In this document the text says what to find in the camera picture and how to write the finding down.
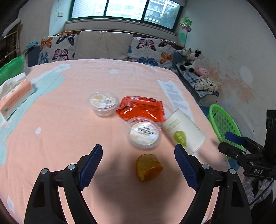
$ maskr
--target plastic cup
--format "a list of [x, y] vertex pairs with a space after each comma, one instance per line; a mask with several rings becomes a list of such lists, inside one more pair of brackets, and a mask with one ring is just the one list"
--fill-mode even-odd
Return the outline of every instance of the plastic cup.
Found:
[[126, 126], [128, 140], [136, 148], [153, 148], [160, 143], [161, 129], [150, 119], [145, 117], [131, 118]]
[[118, 104], [118, 97], [110, 92], [96, 92], [89, 97], [89, 106], [100, 117], [111, 115]]

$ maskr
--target window frame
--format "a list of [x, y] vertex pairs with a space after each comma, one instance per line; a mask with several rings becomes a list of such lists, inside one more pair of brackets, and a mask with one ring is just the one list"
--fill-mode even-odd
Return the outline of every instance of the window frame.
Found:
[[73, 7], [74, 7], [74, 3], [75, 3], [75, 0], [72, 0], [72, 1], [71, 1], [71, 6], [70, 6], [70, 11], [69, 11], [69, 21], [73, 21], [73, 20], [82, 20], [82, 19], [94, 19], [94, 18], [102, 18], [102, 19], [105, 19], [105, 18], [106, 18], [106, 19], [121, 19], [121, 20], [128, 20], [128, 21], [135, 21], [135, 22], [139, 22], [139, 23], [144, 23], [144, 24], [148, 24], [148, 25], [152, 25], [152, 26], [159, 27], [159, 28], [164, 29], [164, 30], [168, 30], [168, 31], [171, 31], [171, 32], [175, 32], [175, 30], [176, 30], [176, 28], [177, 28], [177, 25], [178, 25], [178, 23], [179, 23], [179, 19], [180, 19], [182, 10], [183, 10], [183, 6], [180, 6], [179, 11], [178, 11], [178, 14], [177, 14], [176, 19], [175, 19], [175, 22], [174, 22], [174, 25], [173, 25], [173, 28], [170, 29], [170, 28], [168, 28], [168, 27], [161, 26], [161, 25], [159, 25], [159, 24], [152, 23], [152, 22], [149, 22], [149, 21], [145, 21], [145, 20], [144, 20], [145, 15], [146, 15], [146, 11], [147, 11], [147, 8], [148, 8], [148, 5], [149, 5], [149, 2], [150, 2], [150, 0], [147, 0], [147, 1], [146, 1], [146, 5], [145, 5], [145, 8], [144, 8], [144, 11], [143, 11], [141, 20], [137, 20], [137, 19], [124, 18], [124, 17], [106, 16], [106, 12], [107, 12], [107, 7], [108, 7], [109, 0], [106, 1], [105, 9], [104, 9], [104, 12], [103, 12], [103, 16], [85, 16], [85, 17], [72, 18]]

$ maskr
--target butterfly print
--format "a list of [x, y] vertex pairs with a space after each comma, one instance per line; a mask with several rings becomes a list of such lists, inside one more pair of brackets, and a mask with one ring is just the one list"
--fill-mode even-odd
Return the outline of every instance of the butterfly print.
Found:
[[65, 38], [67, 38], [68, 41], [69, 41], [69, 43], [70, 43], [72, 46], [74, 46], [74, 36], [75, 36], [75, 34], [60, 36], [60, 37], [57, 39], [56, 44], [61, 43]]
[[156, 51], [155, 46], [153, 44], [154, 44], [154, 42], [152, 40], [141, 39], [141, 40], [139, 40], [139, 44], [136, 48], [139, 49], [139, 48], [145, 47], [145, 50], [150, 48], [150, 49]]
[[161, 60], [160, 60], [160, 64], [164, 64], [166, 61], [173, 61], [173, 53], [169, 53], [168, 55], [166, 55], [164, 52], [161, 54]]
[[68, 58], [68, 51], [66, 49], [64, 49], [64, 50], [57, 49], [55, 51], [55, 54], [54, 54], [52, 60], [53, 61], [56, 60], [56, 59], [62, 60], [62, 58], [64, 60], [69, 60], [69, 58]]
[[168, 69], [168, 70], [172, 70], [172, 67], [170, 66], [170, 67], [164, 67], [165, 69]]
[[51, 47], [52, 46], [52, 37], [49, 37], [49, 38], [43, 38], [41, 40], [41, 44], [40, 44], [40, 51], [42, 51], [44, 45], [46, 45], [47, 47]]
[[161, 40], [158, 47], [164, 47], [164, 46], [167, 46], [167, 45], [171, 45], [174, 48], [175, 47], [175, 42], [167, 41], [167, 40]]
[[63, 33], [59, 33], [59, 34], [57, 34], [57, 36], [62, 36], [63, 34], [65, 34], [66, 33], [66, 35], [70, 35], [70, 34], [72, 34], [73, 32], [72, 31], [69, 31], [69, 30], [67, 30], [67, 31], [64, 31]]
[[153, 65], [153, 66], [158, 66], [158, 63], [155, 61], [154, 58], [140, 57], [139, 60], [137, 60], [135, 62], [143, 63], [143, 64], [146, 64], [146, 65], [149, 64], [149, 65]]
[[40, 60], [39, 60], [39, 64], [44, 64], [44, 63], [48, 63], [49, 59], [48, 59], [48, 52], [45, 52], [45, 55], [42, 53], [40, 56]]

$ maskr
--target red snack bag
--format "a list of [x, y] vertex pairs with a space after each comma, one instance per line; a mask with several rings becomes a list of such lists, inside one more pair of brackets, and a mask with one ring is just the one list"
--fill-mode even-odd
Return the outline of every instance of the red snack bag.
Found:
[[163, 102], [146, 97], [124, 97], [117, 114], [128, 121], [134, 117], [145, 117], [155, 122], [165, 121]]

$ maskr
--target blue gripper pad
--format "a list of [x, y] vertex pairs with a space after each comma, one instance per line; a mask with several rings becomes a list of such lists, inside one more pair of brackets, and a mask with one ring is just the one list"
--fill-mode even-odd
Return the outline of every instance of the blue gripper pad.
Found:
[[79, 174], [79, 189], [82, 191], [88, 187], [103, 157], [103, 149], [99, 145], [90, 156], [84, 168]]
[[179, 145], [175, 146], [174, 148], [174, 157], [189, 187], [192, 187], [195, 191], [197, 191], [199, 188], [199, 184], [197, 182], [197, 173]]
[[225, 137], [225, 139], [227, 139], [233, 143], [236, 143], [241, 146], [245, 146], [245, 141], [244, 141], [243, 137], [237, 136], [230, 132], [225, 133], [224, 137]]

